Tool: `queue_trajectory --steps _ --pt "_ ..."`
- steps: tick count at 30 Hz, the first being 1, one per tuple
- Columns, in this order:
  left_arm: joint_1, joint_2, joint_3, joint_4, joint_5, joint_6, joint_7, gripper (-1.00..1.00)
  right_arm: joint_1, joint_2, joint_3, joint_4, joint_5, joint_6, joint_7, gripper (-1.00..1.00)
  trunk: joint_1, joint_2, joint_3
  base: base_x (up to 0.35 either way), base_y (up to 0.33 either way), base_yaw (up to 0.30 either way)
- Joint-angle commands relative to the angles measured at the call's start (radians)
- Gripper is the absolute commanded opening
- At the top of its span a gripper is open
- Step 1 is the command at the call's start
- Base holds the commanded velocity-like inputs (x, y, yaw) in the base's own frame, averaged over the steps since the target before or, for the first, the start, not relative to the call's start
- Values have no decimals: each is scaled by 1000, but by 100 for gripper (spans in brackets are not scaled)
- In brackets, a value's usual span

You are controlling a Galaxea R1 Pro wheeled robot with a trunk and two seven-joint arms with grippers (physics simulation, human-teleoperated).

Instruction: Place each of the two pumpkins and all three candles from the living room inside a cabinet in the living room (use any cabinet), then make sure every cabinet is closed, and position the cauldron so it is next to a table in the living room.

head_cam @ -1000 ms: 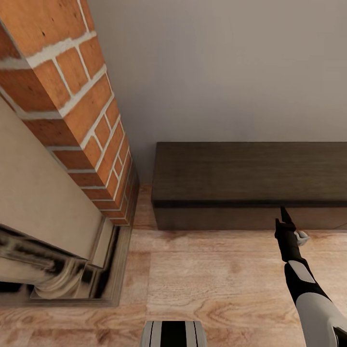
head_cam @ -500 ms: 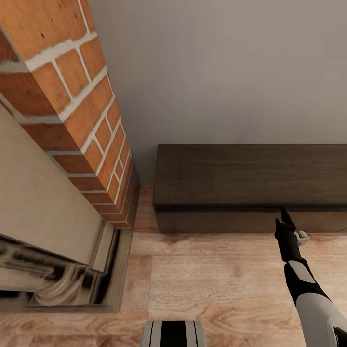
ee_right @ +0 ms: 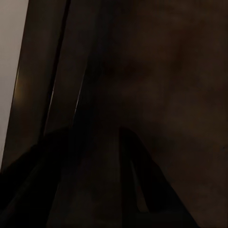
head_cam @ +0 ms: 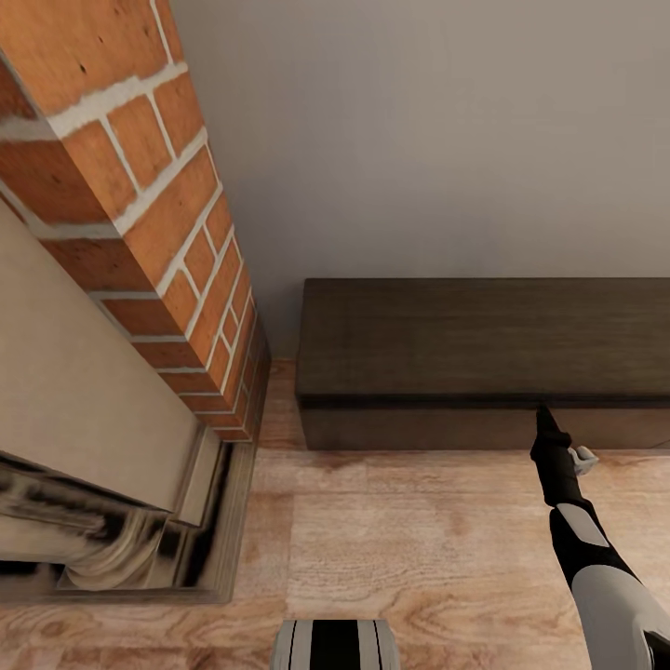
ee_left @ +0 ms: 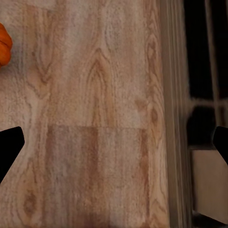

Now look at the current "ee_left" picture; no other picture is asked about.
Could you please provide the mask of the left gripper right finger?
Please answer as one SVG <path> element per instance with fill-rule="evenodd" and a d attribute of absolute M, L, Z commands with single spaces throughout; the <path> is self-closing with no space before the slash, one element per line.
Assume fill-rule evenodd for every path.
<path fill-rule="evenodd" d="M 228 128 L 222 126 L 216 128 L 213 144 L 228 165 Z"/>

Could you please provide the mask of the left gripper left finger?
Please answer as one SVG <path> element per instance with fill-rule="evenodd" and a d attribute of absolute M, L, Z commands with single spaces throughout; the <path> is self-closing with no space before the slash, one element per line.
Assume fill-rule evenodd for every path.
<path fill-rule="evenodd" d="M 0 132 L 0 183 L 25 145 L 20 126 Z"/>

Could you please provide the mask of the pumpkin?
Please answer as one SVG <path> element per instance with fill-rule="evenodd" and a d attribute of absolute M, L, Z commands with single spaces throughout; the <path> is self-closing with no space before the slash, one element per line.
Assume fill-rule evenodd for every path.
<path fill-rule="evenodd" d="M 0 23 L 0 67 L 5 66 L 10 62 L 12 39 L 7 33 L 3 24 Z"/>

